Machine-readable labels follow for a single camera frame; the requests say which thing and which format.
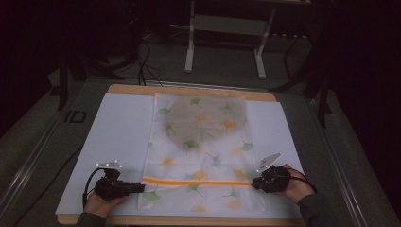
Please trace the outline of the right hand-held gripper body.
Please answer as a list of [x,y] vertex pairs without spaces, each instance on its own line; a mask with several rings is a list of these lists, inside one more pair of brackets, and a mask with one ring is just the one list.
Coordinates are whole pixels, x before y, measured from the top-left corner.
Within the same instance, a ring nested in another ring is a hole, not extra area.
[[275,162],[282,156],[282,153],[275,153],[261,160],[256,172],[262,177],[264,183],[257,183],[262,186],[266,193],[284,191],[289,182],[291,174],[282,166],[276,166]]

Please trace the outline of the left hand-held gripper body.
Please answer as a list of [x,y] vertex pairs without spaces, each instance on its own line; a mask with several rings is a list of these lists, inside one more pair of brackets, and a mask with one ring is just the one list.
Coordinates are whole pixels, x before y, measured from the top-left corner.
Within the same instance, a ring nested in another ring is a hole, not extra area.
[[132,193],[134,184],[118,179],[121,168],[122,165],[117,161],[96,165],[97,170],[103,170],[105,173],[95,185],[95,192],[101,199],[111,201]]

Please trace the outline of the leaf print mesh laundry bag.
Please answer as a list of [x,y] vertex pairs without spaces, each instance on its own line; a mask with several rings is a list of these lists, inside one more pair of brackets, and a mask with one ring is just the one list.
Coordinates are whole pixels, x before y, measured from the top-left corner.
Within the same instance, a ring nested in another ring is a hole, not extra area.
[[148,142],[138,208],[150,212],[233,213],[263,212],[262,195],[251,187],[257,160],[248,129],[236,142],[224,146],[200,147],[189,151],[178,148],[154,122]]

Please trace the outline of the person's left hand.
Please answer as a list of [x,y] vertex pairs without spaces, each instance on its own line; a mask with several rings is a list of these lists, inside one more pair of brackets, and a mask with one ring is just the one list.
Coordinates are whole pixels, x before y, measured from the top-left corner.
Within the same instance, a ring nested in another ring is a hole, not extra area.
[[124,203],[128,198],[128,196],[125,196],[105,201],[97,193],[92,193],[87,199],[83,212],[107,218],[115,207]]

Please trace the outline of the person's right hand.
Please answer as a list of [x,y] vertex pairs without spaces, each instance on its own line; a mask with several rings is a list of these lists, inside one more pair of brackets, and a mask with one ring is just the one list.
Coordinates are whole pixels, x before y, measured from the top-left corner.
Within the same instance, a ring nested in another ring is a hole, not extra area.
[[294,170],[289,164],[284,164],[285,168],[292,176],[289,180],[287,188],[278,192],[279,196],[284,196],[294,203],[298,203],[306,196],[315,194],[313,187],[306,182],[306,178],[299,171]]

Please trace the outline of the white table sheet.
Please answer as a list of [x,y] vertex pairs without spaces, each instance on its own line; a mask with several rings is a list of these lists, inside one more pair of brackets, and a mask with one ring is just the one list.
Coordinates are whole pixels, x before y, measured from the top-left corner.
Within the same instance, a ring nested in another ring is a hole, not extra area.
[[111,220],[300,218],[286,198],[251,186],[264,167],[300,168],[283,108],[243,97],[108,93],[103,97],[56,214],[73,223],[81,193],[104,168],[145,189]]

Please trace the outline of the wooden table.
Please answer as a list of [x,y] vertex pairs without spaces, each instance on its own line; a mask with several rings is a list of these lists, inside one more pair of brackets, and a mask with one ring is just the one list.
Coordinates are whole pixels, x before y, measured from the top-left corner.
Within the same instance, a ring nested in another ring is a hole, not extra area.
[[[147,135],[150,130],[150,109],[156,93],[181,95],[239,96],[247,100],[250,128],[257,157],[283,152],[279,164],[289,163],[300,168],[297,151],[289,132],[284,111],[273,94],[216,89],[174,88],[113,84],[105,94],[83,150],[74,167],[56,211],[58,222],[72,225],[81,212],[78,192],[86,183],[96,163],[119,161],[122,176],[136,182],[141,178],[145,161]],[[300,227],[304,223],[298,208],[284,198],[261,197],[267,202],[265,212],[190,214],[152,213],[137,208],[137,195],[116,208],[108,222],[115,225],[161,226],[278,226]]]

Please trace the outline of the dark metal stand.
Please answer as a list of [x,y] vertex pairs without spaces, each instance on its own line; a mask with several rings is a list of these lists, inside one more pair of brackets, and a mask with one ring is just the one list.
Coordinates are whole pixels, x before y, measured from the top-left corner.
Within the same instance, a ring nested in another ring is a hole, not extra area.
[[59,96],[58,111],[62,110],[68,101],[68,73],[71,73],[74,79],[84,81],[87,78],[84,66],[87,65],[94,68],[102,76],[109,79],[122,79],[113,70],[123,68],[133,61],[132,55],[129,55],[122,62],[104,65],[96,60],[93,60],[78,51],[62,51],[60,53],[60,71],[59,71],[59,86],[57,95]]
[[320,125],[325,129],[325,115],[327,111],[327,97],[329,86],[328,67],[323,66],[317,58],[318,48],[322,45],[322,31],[309,31],[307,39],[311,42],[311,48],[305,57],[298,72],[289,82],[270,88],[273,92],[283,92],[291,87],[297,86],[303,82],[307,85],[303,91],[304,98],[313,99],[318,96],[317,117]]

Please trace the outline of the white metal stand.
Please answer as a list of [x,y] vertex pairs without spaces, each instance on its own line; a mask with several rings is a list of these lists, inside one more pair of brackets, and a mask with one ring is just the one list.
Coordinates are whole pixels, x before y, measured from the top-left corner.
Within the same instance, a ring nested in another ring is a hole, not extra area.
[[262,54],[266,41],[270,35],[272,22],[276,14],[277,7],[273,7],[270,10],[268,19],[266,21],[197,14],[195,12],[195,7],[195,0],[190,0],[189,40],[186,50],[184,72],[191,73],[193,69],[195,31],[214,31],[259,36],[261,38],[261,42],[260,45],[253,50],[253,55],[259,78],[266,79],[267,74],[265,71]]

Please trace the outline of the metal floor rail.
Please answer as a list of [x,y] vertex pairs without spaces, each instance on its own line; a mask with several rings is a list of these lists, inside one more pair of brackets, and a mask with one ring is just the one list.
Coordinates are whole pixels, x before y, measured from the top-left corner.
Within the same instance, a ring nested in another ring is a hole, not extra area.
[[348,178],[344,172],[344,169],[341,165],[339,155],[335,150],[335,147],[329,137],[329,133],[326,129],[323,128],[319,119],[318,119],[318,103],[314,99],[308,99],[306,101],[306,105],[314,119],[315,125],[318,127],[321,136],[323,137],[323,141],[328,149],[329,153],[329,161],[332,166],[332,170],[338,186],[340,188],[340,192],[342,194],[343,200],[347,206],[347,210],[350,213],[351,219],[354,223],[355,227],[368,227],[366,219],[362,214],[359,204],[357,202],[357,198],[355,196],[354,190],[350,185]]
[[36,168],[37,163],[39,162],[41,156],[43,155],[44,148],[47,146],[48,141],[50,140],[55,129],[68,115],[69,111],[70,111],[69,107],[64,107],[61,111],[55,112],[55,114],[51,118],[50,123],[46,126],[44,133],[39,138],[38,143],[35,145],[34,149],[29,153],[29,155],[26,158],[26,161],[15,174],[5,194],[0,198],[1,210],[7,210],[10,207],[12,207],[13,204],[18,199],[18,197],[21,195],[27,182],[29,181],[31,174]]

